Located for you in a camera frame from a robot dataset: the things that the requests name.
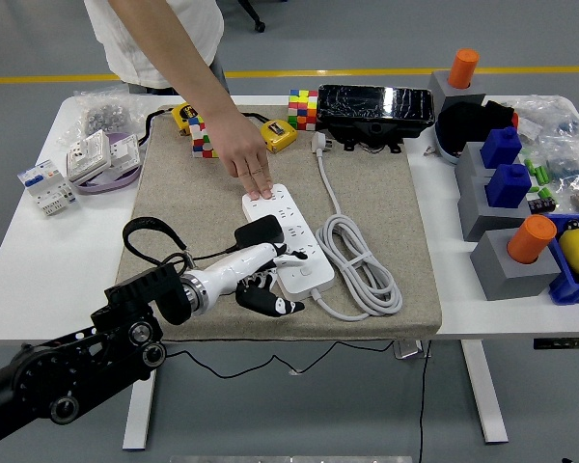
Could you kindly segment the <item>person's right hand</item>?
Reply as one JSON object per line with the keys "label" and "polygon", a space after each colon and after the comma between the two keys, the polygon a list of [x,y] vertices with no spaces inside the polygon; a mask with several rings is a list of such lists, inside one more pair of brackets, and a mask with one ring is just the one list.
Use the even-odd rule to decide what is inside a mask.
{"label": "person's right hand", "polygon": [[205,112],[207,133],[231,177],[237,178],[251,200],[271,197],[272,177],[260,131],[235,108]]}

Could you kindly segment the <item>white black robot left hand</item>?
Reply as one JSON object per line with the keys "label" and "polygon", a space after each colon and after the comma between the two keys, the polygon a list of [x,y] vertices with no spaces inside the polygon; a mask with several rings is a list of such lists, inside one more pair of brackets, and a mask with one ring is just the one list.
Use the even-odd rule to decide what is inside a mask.
{"label": "white black robot left hand", "polygon": [[302,302],[291,302],[270,290],[266,277],[260,283],[252,277],[288,253],[286,244],[262,243],[236,251],[205,270],[190,270],[180,280],[195,315],[211,309],[221,295],[234,293],[240,307],[270,317],[281,317],[305,309]]}

